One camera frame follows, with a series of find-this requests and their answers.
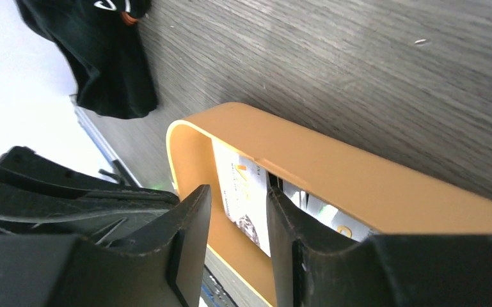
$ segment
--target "gray wood grain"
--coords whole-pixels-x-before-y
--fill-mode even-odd
[[[157,0],[140,26],[162,106],[92,119],[146,186],[171,190],[173,120],[239,101],[492,199],[492,0]]]

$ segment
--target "black bag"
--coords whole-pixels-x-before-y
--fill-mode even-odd
[[[138,26],[131,22],[150,1],[132,2],[16,0],[29,28],[67,59],[78,85],[76,104],[101,116],[142,118],[157,107]]]

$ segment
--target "orange plastic stand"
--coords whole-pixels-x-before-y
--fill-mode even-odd
[[[492,201],[237,102],[173,122],[166,146],[181,198],[212,186],[208,248],[276,306],[270,258],[225,215],[212,150],[222,142],[381,233],[492,234]]]

